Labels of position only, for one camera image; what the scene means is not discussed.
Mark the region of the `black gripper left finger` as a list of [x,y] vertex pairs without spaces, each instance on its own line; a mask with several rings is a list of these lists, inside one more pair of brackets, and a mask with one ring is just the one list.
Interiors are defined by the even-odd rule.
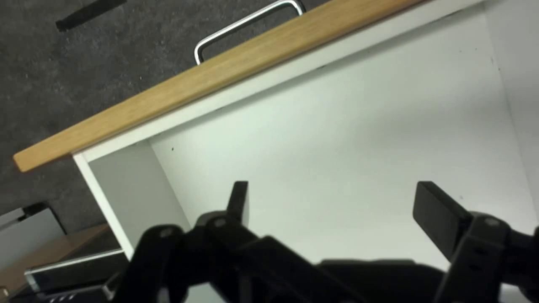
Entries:
[[248,184],[245,180],[237,180],[232,186],[232,191],[228,196],[225,214],[237,223],[243,221],[243,207],[247,204],[247,189],[248,189]]

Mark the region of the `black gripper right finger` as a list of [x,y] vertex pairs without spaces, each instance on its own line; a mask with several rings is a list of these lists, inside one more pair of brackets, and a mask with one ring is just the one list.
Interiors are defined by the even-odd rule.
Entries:
[[434,182],[422,180],[415,186],[412,219],[439,253],[451,260],[471,214]]

